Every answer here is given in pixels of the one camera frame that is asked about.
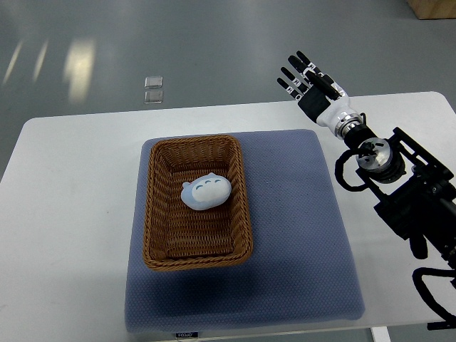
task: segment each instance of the white plush toy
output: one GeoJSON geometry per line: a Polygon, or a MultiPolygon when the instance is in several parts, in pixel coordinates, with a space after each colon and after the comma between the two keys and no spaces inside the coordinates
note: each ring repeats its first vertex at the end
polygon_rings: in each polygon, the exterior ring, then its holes
{"type": "Polygon", "coordinates": [[[182,201],[193,210],[206,210],[221,205],[231,194],[231,183],[223,176],[214,173],[184,182],[180,194],[182,201]]]}

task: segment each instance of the robot finger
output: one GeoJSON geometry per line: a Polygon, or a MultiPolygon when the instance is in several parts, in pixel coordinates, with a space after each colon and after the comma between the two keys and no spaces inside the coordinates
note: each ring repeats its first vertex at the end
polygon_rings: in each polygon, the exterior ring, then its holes
{"type": "Polygon", "coordinates": [[[277,82],[282,86],[283,89],[286,90],[288,94],[291,95],[292,98],[299,101],[302,99],[302,94],[300,94],[296,89],[290,86],[287,82],[282,80],[281,78],[277,78],[277,82]]]}
{"type": "Polygon", "coordinates": [[[303,94],[309,89],[307,85],[302,83],[295,75],[293,75],[287,68],[282,67],[281,72],[301,91],[303,94]]]}

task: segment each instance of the white table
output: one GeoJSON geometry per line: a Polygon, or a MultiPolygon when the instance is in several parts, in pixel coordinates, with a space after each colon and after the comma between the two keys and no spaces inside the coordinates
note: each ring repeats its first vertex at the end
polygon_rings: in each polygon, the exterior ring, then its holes
{"type": "MultiPolygon", "coordinates": [[[[353,98],[378,136],[401,127],[456,172],[456,115],[438,93],[353,98]]],[[[128,341],[125,280],[142,144],[151,138],[238,131],[315,130],[328,168],[346,149],[295,102],[146,110],[28,121],[0,183],[0,335],[3,341],[128,341]]],[[[355,175],[347,175],[356,183],[355,175]]],[[[208,331],[233,336],[439,321],[411,274],[447,268],[430,248],[413,258],[372,209],[369,191],[350,193],[332,176],[356,261],[366,312],[357,321],[208,331]]],[[[456,312],[447,280],[428,281],[456,312]]],[[[151,339],[172,339],[154,333],[151,339]]]]}

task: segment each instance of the blue cushion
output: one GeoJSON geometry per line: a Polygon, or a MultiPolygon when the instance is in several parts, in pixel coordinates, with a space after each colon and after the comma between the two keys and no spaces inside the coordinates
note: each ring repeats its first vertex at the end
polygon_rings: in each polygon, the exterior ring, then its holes
{"type": "Polygon", "coordinates": [[[242,146],[254,251],[238,266],[156,272],[143,262],[148,140],[141,153],[125,323],[132,333],[358,319],[364,304],[313,131],[230,133],[242,146]]]}

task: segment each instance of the stuffed animal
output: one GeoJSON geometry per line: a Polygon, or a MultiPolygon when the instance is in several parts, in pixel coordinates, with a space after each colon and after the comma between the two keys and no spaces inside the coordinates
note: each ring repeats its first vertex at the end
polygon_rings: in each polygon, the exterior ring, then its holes
{"type": "Polygon", "coordinates": [[[223,176],[214,173],[197,178],[193,182],[182,183],[182,201],[193,210],[206,210],[221,205],[231,194],[231,183],[223,176]]]}

